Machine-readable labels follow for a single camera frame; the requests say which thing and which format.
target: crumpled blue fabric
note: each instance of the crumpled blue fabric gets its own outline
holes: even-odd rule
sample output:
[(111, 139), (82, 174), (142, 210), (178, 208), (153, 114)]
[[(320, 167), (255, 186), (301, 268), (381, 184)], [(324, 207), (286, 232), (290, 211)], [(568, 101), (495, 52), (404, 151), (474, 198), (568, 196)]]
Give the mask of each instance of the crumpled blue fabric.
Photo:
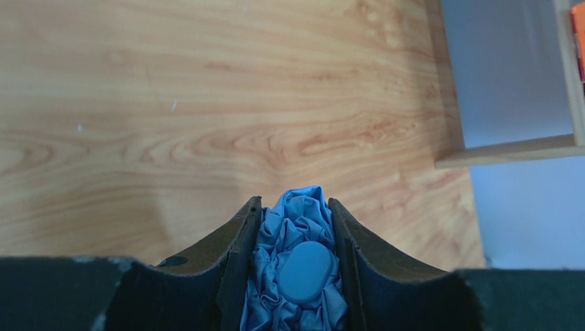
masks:
[(291, 303), (277, 288), (278, 271), (299, 243), (316, 241), (335, 254), (331, 210), (322, 188), (289, 190), (273, 209), (263, 208), (262, 214), (240, 331), (342, 330), (348, 306), (341, 292), (337, 257), (324, 289), (310, 303)]

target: orange object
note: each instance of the orange object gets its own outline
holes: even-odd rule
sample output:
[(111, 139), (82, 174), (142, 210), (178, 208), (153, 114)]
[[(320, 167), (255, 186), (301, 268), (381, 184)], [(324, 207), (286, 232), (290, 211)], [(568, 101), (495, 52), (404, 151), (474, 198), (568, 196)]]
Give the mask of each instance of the orange object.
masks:
[(585, 81), (585, 3), (580, 3), (571, 8), (571, 22), (575, 33), (577, 46), (577, 58), (579, 59), (579, 73), (581, 81)]

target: wood grain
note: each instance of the wood grain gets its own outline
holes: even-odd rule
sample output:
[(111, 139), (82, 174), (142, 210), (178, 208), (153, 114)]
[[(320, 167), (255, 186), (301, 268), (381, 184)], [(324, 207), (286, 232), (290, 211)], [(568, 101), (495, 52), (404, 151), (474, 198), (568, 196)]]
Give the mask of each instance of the wood grain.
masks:
[(4, 1), (0, 254), (156, 263), (320, 184), (439, 268), (482, 265), (438, 1)]
[(585, 147), (575, 146), (573, 135), (565, 134), (556, 137), (469, 148), (440, 159), (435, 165), (437, 169), (446, 169), (579, 155), (585, 155)]

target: white wall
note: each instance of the white wall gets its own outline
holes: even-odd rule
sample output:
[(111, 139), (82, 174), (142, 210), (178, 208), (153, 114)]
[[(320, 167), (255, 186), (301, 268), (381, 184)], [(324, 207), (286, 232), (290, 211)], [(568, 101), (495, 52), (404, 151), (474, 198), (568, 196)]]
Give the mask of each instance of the white wall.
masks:
[[(442, 5), (467, 147), (573, 131), (551, 0)], [(471, 177), (488, 264), (585, 268), (585, 157), (477, 166)]]

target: blue fabric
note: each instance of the blue fabric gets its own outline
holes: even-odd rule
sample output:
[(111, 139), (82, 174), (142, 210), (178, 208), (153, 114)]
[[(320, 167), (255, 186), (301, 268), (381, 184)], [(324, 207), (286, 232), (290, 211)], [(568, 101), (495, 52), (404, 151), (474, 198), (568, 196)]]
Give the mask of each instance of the blue fabric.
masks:
[(273, 209), (263, 208), (262, 214), (240, 331), (342, 330), (348, 306), (341, 293), (337, 257), (315, 300), (297, 305), (283, 298), (277, 288), (278, 271), (299, 243), (316, 241), (335, 254), (331, 210), (321, 187), (289, 190)]

